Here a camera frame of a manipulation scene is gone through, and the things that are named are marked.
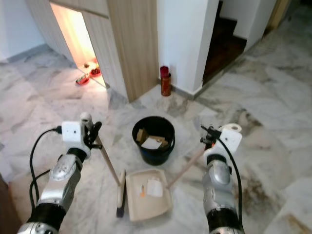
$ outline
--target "black bucket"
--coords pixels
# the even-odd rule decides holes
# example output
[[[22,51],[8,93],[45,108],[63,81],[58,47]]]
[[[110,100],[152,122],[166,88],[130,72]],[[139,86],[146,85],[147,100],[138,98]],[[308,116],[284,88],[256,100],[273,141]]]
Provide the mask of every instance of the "black bucket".
[[[168,144],[156,150],[141,147],[140,143],[137,142],[137,133],[140,128],[144,128],[151,136],[164,137]],[[150,116],[141,119],[133,127],[132,137],[140,149],[143,160],[153,166],[163,164],[168,159],[176,143],[175,128],[171,122],[159,116]]]

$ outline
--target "white paper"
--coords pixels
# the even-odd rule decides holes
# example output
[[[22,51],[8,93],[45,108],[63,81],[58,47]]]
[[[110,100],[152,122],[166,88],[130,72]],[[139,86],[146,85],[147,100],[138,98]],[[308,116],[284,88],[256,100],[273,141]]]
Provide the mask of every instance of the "white paper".
[[[162,188],[162,184],[159,180],[149,179],[147,181],[147,195],[162,197],[163,188]]]
[[[145,149],[156,150],[161,146],[162,142],[158,142],[153,138],[147,138],[146,141],[141,145]]]

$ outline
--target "dustpan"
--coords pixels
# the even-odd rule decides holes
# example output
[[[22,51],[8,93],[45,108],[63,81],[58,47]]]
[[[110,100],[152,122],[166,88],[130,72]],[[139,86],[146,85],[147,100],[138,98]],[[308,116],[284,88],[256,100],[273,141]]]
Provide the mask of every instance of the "dustpan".
[[[130,220],[142,221],[171,210],[171,192],[163,170],[149,169],[126,176]]]

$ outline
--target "wooden door frame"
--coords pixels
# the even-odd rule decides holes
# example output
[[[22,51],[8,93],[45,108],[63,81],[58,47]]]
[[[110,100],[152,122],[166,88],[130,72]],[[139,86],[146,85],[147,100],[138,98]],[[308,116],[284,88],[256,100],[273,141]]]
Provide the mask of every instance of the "wooden door frame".
[[[267,28],[275,29],[279,26],[284,18],[291,0],[277,0],[275,7],[272,11]]]

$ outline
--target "white wall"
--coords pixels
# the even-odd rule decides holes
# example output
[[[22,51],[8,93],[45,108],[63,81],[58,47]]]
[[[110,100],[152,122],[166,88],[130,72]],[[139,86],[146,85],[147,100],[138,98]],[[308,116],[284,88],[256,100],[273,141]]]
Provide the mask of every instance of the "white wall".
[[[272,10],[275,6],[275,2],[276,0],[261,0],[259,2],[245,50],[248,50],[262,38],[264,30],[268,25]]]
[[[260,0],[223,0],[220,17],[237,20],[234,35],[247,39]]]
[[[0,0],[0,61],[44,43],[25,0]]]
[[[210,1],[218,0],[157,1],[159,65],[169,66],[172,84],[188,93],[201,87],[216,14],[206,14]]]
[[[220,17],[237,20],[234,36],[247,39],[246,49],[262,38],[276,0],[223,0]]]

